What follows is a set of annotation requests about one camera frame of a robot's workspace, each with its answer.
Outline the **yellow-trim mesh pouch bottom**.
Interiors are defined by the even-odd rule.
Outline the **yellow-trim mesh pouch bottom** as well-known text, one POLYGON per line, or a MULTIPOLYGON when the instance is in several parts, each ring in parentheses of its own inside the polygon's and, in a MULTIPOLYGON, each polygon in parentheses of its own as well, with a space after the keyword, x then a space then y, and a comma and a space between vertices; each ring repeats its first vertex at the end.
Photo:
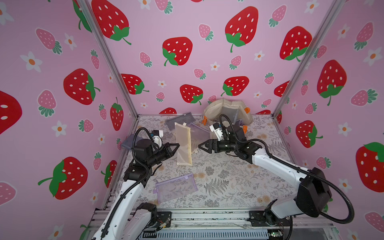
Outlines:
POLYGON ((192 166, 191 128, 175 123, 176 142, 180 145, 177 150, 177 164, 192 166))

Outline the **purple mesh pouch bottom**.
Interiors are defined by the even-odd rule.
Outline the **purple mesh pouch bottom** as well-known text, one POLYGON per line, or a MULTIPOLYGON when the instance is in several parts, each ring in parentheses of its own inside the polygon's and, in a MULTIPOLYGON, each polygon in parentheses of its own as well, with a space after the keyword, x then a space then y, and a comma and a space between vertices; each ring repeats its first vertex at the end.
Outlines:
POLYGON ((164 203, 177 199, 198 190, 193 174, 173 178, 164 182, 156 183, 154 194, 158 197, 158 203, 164 203))

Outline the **beige canvas bag orange handles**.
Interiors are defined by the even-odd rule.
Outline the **beige canvas bag orange handles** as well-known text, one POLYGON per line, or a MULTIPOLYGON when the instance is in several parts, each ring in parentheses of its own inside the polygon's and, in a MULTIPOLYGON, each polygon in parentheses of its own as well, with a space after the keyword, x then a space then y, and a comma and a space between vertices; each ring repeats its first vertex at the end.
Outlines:
POLYGON ((202 124, 213 124, 219 121, 219 116, 223 114, 230 118, 231 123, 238 123, 244 133, 247 133, 248 126, 253 122, 251 110, 242 101, 229 101, 225 99, 216 100, 210 103, 204 110, 202 124))

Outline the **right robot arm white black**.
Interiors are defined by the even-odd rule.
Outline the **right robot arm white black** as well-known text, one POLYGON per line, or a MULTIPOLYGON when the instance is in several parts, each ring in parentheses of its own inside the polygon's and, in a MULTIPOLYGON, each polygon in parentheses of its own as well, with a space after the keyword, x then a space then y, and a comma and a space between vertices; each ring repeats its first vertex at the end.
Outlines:
POLYGON ((296 190, 296 193, 284 199, 271 201, 261 217, 263 222, 275 226, 280 220, 297 215, 312 218, 323 216, 339 224, 353 221, 355 210, 352 202, 339 187, 326 180, 322 170, 302 168, 274 156, 264 141, 247 140, 240 126, 234 126, 231 122, 225 126, 223 119, 228 120, 229 117, 221 114, 219 122, 210 126, 210 130, 217 136, 216 139, 209 139, 199 144, 199 149, 209 154, 233 152, 235 157, 268 170, 296 190), (334 218, 323 211, 332 198, 331 189, 334 189, 347 205, 348 216, 344 219, 334 218))

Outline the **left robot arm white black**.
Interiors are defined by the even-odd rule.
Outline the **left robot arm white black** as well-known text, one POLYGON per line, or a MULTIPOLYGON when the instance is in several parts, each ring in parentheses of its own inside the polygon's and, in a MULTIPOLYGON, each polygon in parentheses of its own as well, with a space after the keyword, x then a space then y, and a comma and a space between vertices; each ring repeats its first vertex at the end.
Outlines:
POLYGON ((93 240, 136 240, 149 224, 157 221, 157 207, 144 203, 129 219, 134 205, 153 175, 153 167, 172 158, 180 147, 179 143, 165 143, 163 132, 149 132, 139 128, 133 137, 132 156, 124 175, 124 182, 108 216, 96 231, 93 240))

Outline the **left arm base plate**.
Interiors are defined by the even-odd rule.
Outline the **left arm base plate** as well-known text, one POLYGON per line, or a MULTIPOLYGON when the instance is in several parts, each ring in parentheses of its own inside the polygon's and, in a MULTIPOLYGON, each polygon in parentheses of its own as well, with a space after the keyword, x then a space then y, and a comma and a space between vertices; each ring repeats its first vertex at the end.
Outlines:
POLYGON ((150 212, 145 209, 137 210, 129 223, 128 230, 143 230, 147 228, 158 228, 160 225, 166 224, 166 228, 170 227, 172 212, 150 212))

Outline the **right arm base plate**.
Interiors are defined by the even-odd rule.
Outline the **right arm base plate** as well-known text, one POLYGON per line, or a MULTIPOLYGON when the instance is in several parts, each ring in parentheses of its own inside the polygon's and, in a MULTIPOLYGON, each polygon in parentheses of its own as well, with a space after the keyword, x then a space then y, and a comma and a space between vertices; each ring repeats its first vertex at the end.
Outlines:
POLYGON ((289 227, 290 218, 278 219, 272 212, 249 211, 248 222, 253 227, 289 227))

